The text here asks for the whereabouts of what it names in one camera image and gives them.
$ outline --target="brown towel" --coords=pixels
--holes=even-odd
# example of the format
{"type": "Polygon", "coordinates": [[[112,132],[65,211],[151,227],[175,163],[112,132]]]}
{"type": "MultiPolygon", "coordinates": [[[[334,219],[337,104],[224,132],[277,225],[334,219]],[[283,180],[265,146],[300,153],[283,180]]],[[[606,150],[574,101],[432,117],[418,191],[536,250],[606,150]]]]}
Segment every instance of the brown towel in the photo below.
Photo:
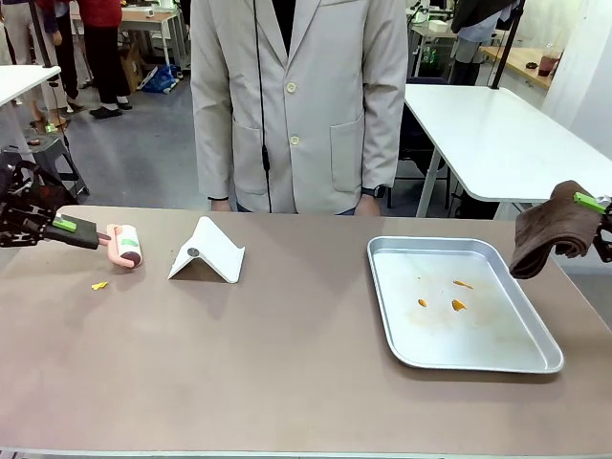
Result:
{"type": "Polygon", "coordinates": [[[574,202],[576,193],[588,194],[576,182],[557,185],[551,200],[521,213],[516,219],[516,238],[510,273],[517,279],[537,276],[551,252],[568,258],[585,256],[593,243],[601,215],[574,202]]]}

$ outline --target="hand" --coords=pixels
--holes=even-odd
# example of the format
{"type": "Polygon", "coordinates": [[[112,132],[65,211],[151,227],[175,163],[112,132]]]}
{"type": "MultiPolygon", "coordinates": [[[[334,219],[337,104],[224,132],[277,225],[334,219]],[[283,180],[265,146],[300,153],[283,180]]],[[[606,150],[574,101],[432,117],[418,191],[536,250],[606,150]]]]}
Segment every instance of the hand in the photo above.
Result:
{"type": "Polygon", "coordinates": [[[59,31],[53,32],[54,46],[61,46],[62,38],[59,31]]]}
{"type": "Polygon", "coordinates": [[[355,208],[355,215],[358,217],[380,217],[381,208],[379,203],[373,196],[363,194],[360,202],[355,208]]]}
{"type": "Polygon", "coordinates": [[[213,212],[233,212],[231,209],[230,201],[211,201],[213,212]]]}

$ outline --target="wristwatch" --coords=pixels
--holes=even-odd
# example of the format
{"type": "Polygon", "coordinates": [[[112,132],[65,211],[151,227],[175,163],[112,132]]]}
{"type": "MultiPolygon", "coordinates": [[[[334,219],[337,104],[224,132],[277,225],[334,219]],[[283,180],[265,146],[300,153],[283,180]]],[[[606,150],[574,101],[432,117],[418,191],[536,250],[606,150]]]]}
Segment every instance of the wristwatch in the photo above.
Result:
{"type": "Polygon", "coordinates": [[[379,185],[376,188],[362,188],[361,194],[372,196],[375,199],[381,199],[386,194],[386,186],[379,185]]]}

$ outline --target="cardboard box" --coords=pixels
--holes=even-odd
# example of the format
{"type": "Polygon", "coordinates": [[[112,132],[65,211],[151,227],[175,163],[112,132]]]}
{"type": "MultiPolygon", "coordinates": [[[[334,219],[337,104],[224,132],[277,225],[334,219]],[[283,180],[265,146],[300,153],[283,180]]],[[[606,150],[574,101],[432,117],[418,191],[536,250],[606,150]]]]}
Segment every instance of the cardboard box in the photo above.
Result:
{"type": "Polygon", "coordinates": [[[121,66],[130,87],[130,93],[134,94],[138,90],[138,85],[142,82],[141,53],[138,46],[132,44],[129,48],[120,50],[121,66]]]}

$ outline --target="yellow scrap on table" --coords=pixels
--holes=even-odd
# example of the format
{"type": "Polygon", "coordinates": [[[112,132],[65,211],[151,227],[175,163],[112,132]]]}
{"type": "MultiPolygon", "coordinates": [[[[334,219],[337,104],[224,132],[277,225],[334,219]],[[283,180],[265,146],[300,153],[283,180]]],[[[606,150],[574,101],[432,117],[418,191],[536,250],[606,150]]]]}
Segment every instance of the yellow scrap on table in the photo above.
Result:
{"type": "Polygon", "coordinates": [[[107,285],[108,282],[100,282],[99,284],[92,285],[92,290],[95,290],[97,292],[98,290],[105,289],[107,285]]]}
{"type": "Polygon", "coordinates": [[[462,303],[461,301],[459,301],[458,299],[453,299],[453,300],[452,300],[452,309],[454,309],[455,311],[459,312],[459,311],[461,311],[462,309],[466,309],[466,310],[467,310],[468,308],[466,307],[466,305],[465,305],[465,304],[463,304],[463,303],[462,303]]]}
{"type": "Polygon", "coordinates": [[[462,281],[460,281],[460,280],[455,280],[455,281],[453,282],[453,284],[458,285],[459,287],[467,287],[467,288],[469,288],[470,290],[474,290],[474,288],[473,288],[471,285],[468,285],[468,284],[466,284],[465,282],[462,282],[462,281]]]}

